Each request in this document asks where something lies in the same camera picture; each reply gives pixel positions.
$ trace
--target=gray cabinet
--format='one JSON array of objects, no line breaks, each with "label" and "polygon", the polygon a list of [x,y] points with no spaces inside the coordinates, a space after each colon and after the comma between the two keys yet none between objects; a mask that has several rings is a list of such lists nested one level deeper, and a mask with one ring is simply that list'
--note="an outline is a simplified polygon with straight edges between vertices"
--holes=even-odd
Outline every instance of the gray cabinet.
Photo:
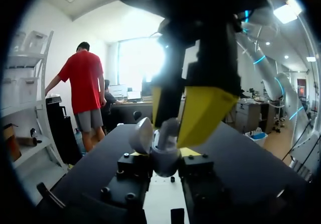
[{"label": "gray cabinet", "polygon": [[238,102],[236,105],[235,128],[246,133],[259,126],[261,106],[254,103]]}]

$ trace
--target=person sitting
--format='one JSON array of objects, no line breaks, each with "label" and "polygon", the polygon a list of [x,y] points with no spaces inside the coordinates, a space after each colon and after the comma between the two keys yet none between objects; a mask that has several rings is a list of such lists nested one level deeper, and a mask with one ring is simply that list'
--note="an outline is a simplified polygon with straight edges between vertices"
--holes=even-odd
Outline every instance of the person sitting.
[{"label": "person sitting", "polygon": [[105,106],[103,106],[100,109],[105,134],[107,134],[108,132],[110,132],[114,128],[114,121],[112,119],[112,115],[111,115],[111,111],[110,111],[111,105],[124,103],[124,101],[117,100],[114,98],[114,96],[109,92],[109,85],[110,85],[110,81],[106,79],[105,80],[105,93],[104,93],[104,96],[106,99],[106,104],[105,104]]}]

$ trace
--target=man's leg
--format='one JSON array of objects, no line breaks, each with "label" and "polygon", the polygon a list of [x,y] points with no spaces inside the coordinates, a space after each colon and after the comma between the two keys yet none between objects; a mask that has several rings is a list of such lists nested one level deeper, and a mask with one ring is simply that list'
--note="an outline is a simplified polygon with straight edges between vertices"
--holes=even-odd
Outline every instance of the man's leg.
[{"label": "man's leg", "polygon": [[85,150],[87,152],[91,151],[92,149],[92,142],[91,142],[91,138],[90,138],[90,132],[81,132],[82,134],[82,142],[84,144]]},{"label": "man's leg", "polygon": [[95,109],[91,111],[91,126],[94,128],[96,132],[97,140],[101,141],[105,137],[105,134],[102,130],[103,122],[100,109]]},{"label": "man's leg", "polygon": [[82,142],[84,144],[85,150],[89,152],[93,147],[90,139],[90,111],[76,114],[75,119],[82,134]]}]

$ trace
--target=man's arm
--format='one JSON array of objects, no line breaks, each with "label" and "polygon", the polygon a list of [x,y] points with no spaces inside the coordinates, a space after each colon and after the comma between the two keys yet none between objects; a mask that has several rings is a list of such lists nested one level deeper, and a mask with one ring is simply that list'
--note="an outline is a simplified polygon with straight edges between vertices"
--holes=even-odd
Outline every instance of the man's arm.
[{"label": "man's arm", "polygon": [[116,100],[114,104],[123,104],[124,102],[124,100]]},{"label": "man's arm", "polygon": [[104,107],[106,105],[106,99],[105,99],[105,81],[104,81],[104,76],[101,74],[98,76],[98,81],[99,81],[99,99],[100,99],[100,105]]},{"label": "man's arm", "polygon": [[45,96],[47,96],[48,92],[53,89],[59,82],[61,81],[60,76],[55,76],[54,79],[49,83],[49,85],[45,89]]}]

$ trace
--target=computer monitor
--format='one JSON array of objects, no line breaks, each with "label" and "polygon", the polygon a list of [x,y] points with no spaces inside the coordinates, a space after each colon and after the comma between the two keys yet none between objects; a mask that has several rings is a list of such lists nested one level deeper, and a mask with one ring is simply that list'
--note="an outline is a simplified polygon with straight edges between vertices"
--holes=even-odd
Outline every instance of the computer monitor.
[{"label": "computer monitor", "polygon": [[127,92],[127,101],[141,100],[140,91]]}]

